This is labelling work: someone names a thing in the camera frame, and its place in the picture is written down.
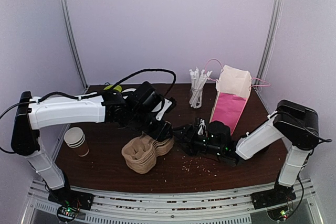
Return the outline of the cardboard cup carrier stack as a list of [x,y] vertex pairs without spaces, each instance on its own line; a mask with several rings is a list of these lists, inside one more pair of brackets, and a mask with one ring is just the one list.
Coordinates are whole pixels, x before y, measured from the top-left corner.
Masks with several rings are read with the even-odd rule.
[[121,150],[126,165],[138,174],[146,174],[157,162],[157,158],[166,155],[174,146],[175,139],[170,137],[162,142],[149,135],[142,135],[130,140]]

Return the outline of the pink paper bag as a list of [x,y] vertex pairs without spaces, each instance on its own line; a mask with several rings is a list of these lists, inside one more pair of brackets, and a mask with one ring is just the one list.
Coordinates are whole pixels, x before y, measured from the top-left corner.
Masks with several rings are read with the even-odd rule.
[[215,88],[217,91],[210,122],[219,121],[233,133],[250,97],[252,88],[268,87],[270,83],[253,78],[249,71],[221,65]]

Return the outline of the stack of paper cups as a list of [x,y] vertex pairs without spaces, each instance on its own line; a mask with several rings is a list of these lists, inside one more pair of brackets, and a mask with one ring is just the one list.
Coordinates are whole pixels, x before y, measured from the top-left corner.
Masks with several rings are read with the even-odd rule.
[[86,136],[81,128],[70,128],[64,135],[64,141],[78,156],[84,157],[89,154]]

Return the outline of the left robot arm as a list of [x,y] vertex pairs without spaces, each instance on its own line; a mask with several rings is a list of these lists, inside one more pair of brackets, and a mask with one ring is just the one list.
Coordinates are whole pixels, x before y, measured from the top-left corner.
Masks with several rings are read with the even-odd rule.
[[77,96],[54,92],[40,98],[26,91],[15,105],[11,148],[30,162],[58,200],[71,205],[75,192],[66,174],[45,153],[40,129],[82,122],[118,123],[161,142],[172,136],[172,126],[163,116],[175,106],[174,98],[166,98],[147,81],[123,93],[113,89]]

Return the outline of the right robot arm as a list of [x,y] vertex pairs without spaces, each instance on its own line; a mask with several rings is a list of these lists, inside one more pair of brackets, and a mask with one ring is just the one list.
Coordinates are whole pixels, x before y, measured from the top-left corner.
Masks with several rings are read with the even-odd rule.
[[263,124],[245,133],[237,142],[233,141],[229,126],[220,121],[213,121],[207,126],[197,123],[176,127],[173,135],[187,155],[211,154],[233,167],[252,158],[273,142],[288,139],[291,148],[275,186],[269,192],[269,199],[274,204],[281,203],[289,196],[309,155],[321,142],[317,112],[288,100],[281,100]]

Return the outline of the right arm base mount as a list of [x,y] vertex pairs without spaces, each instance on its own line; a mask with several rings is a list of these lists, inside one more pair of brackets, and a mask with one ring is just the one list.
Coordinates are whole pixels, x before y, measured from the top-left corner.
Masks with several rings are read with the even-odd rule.
[[254,209],[268,208],[296,199],[293,187],[274,185],[273,189],[251,194]]

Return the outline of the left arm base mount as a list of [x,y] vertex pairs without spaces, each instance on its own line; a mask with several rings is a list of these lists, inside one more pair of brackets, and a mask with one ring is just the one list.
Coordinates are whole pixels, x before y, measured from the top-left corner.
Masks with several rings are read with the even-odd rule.
[[58,203],[66,208],[90,210],[94,195],[63,187],[57,190],[50,190],[48,200]]

